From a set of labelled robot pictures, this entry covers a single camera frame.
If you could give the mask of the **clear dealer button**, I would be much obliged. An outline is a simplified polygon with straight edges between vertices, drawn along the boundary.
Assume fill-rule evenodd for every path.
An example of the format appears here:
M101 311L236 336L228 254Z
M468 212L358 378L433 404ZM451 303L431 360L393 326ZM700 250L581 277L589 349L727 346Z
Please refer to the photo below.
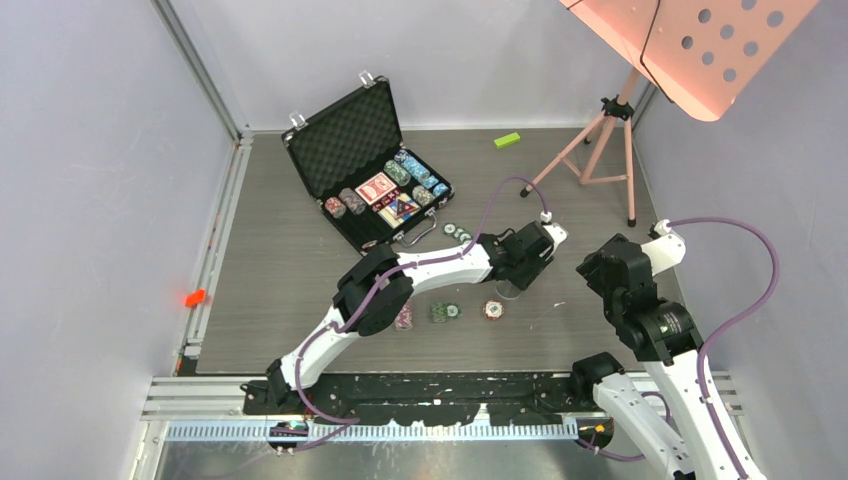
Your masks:
M509 282L498 283L495 291L499 297L504 300L515 300L521 295L521 290Z

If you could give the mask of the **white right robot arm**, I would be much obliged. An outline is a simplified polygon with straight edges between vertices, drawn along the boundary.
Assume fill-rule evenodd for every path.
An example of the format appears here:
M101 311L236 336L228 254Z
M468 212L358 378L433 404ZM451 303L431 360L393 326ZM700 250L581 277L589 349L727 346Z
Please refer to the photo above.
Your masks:
M654 381L665 414L647 403L608 352L573 364L572 400L610 415L663 479L762 479L721 401L693 317L658 294L656 275L685 253L683 238L663 226L643 244L616 234L576 269L601 298L618 339Z

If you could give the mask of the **red playing card box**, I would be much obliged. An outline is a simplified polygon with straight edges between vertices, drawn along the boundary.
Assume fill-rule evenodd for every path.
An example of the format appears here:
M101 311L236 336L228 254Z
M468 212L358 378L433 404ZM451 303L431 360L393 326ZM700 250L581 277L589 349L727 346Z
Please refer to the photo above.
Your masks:
M374 205L396 188L397 184L385 172L380 172L360 184L354 191L367 205Z

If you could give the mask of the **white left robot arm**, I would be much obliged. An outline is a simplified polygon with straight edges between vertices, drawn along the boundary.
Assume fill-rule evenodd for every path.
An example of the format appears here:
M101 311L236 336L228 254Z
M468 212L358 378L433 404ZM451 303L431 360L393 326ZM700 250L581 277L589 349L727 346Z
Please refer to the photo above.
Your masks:
M567 237L561 225L536 220L500 235L480 233L447 249L397 253L386 244L372 248L340 278L318 325L269 365L268 400L284 414L298 412L307 389L346 348L391 326L417 294L486 282L508 282L527 290Z

